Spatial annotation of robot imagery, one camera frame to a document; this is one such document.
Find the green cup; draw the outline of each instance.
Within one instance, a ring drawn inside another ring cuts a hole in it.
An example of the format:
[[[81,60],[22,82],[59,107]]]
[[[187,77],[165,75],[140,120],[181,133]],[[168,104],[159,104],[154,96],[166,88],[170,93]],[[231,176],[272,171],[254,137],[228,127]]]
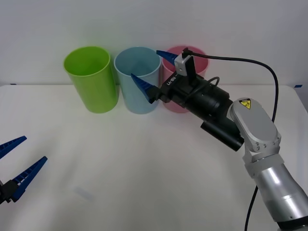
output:
[[[64,69],[90,112],[108,112],[117,103],[110,59],[110,54],[103,48],[82,47],[64,60]]]

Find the black cable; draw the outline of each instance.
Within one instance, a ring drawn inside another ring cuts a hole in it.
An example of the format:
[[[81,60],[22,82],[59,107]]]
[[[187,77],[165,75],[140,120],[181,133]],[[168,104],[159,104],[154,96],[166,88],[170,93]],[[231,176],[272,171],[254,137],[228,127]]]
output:
[[[212,81],[214,81],[214,80],[216,80],[215,86],[217,86],[218,83],[219,83],[219,81],[220,81],[220,78],[219,78],[219,77],[213,77],[213,78],[209,79],[208,82],[210,83],[210,82],[212,82]]]
[[[202,57],[202,58],[207,58],[207,59],[218,59],[218,60],[228,60],[228,61],[240,61],[240,62],[246,62],[246,63],[252,63],[252,64],[258,64],[260,66],[265,67],[266,69],[268,69],[271,74],[274,77],[274,82],[275,82],[275,101],[274,101],[274,109],[273,109],[273,116],[271,118],[271,120],[274,122],[275,118],[276,118],[276,113],[277,113],[277,106],[278,106],[278,93],[279,93],[279,87],[278,87],[278,79],[277,76],[275,74],[275,72],[273,71],[273,69],[271,69],[271,67],[269,67],[268,65],[261,63],[259,61],[256,60],[252,60],[252,59],[242,59],[242,58],[232,58],[232,57],[219,57],[219,56],[211,56],[211,55],[206,55],[206,54],[198,54],[198,53],[194,53],[192,51],[190,51],[188,48],[185,48],[182,52],[183,54],[188,54],[188,55],[193,55],[193,56],[198,56],[198,57]],[[247,211],[247,216],[246,216],[246,221],[245,221],[245,229],[244,231],[247,231],[248,229],[248,222],[249,222],[249,218],[250,218],[250,214],[251,214],[251,210],[252,210],[252,206],[254,205],[254,201],[256,198],[258,192],[258,187],[255,187],[255,191],[254,194],[252,195],[251,201],[250,201],[250,205]]]

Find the yellow warning label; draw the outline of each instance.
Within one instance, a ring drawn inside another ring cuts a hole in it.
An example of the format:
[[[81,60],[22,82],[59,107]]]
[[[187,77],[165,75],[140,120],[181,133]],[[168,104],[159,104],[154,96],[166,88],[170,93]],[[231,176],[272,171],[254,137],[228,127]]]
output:
[[[250,109],[251,101],[250,99],[240,100],[240,103]]]

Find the pink cup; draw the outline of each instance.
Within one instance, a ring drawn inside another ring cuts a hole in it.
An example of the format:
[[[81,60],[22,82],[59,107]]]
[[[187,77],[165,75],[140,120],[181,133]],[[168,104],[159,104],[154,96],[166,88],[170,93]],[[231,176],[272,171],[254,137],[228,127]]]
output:
[[[202,50],[196,47],[192,46],[176,46],[170,48],[167,52],[173,53],[173,54],[181,54],[183,49],[188,47],[189,50],[200,53],[200,54],[205,54]],[[204,76],[206,68],[208,66],[208,59],[201,58],[201,57],[194,57],[194,66],[196,69],[196,73]],[[163,59],[163,82],[165,82],[172,74],[175,72],[175,67],[169,63],[167,60]],[[164,103],[164,106],[176,113],[185,113],[188,112],[185,108],[182,108],[181,106],[177,105],[175,102],[169,102],[169,103]]]

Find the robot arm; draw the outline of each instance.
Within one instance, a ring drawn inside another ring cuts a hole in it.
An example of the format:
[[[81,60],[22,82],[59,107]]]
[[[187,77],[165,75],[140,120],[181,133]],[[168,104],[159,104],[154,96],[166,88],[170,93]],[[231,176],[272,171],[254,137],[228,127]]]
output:
[[[174,101],[188,109],[204,121],[202,129],[235,151],[244,143],[245,167],[274,221],[281,230],[306,228],[308,197],[285,167],[279,155],[281,135],[261,105],[246,98],[232,102],[229,94],[217,87],[219,77],[207,81],[196,74],[187,49],[180,55],[157,54],[172,63],[176,72],[160,89],[132,74],[147,100]]]
[[[253,99],[236,100],[229,113],[244,138],[246,170],[274,221],[282,230],[308,225],[308,197],[279,155],[281,135],[267,113]]]

